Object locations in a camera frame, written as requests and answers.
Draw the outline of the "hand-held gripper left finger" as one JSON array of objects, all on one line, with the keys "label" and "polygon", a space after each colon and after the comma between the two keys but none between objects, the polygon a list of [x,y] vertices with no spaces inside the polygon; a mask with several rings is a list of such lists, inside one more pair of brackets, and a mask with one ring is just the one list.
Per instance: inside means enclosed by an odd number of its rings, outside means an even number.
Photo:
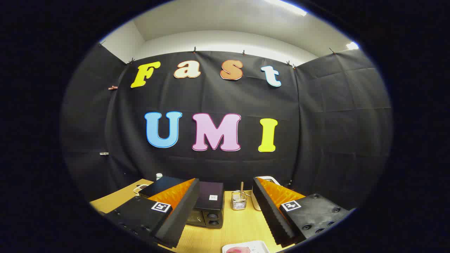
[{"label": "hand-held gripper left finger", "polygon": [[104,216],[147,244],[175,248],[199,196],[199,179],[161,178]]}]

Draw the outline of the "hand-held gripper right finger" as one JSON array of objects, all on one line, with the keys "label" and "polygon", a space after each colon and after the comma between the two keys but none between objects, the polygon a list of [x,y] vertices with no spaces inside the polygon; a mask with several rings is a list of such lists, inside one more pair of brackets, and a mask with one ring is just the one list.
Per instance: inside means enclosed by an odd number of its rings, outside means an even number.
[{"label": "hand-held gripper right finger", "polygon": [[277,245],[307,243],[344,221],[350,214],[321,194],[302,195],[260,177],[252,192]]}]

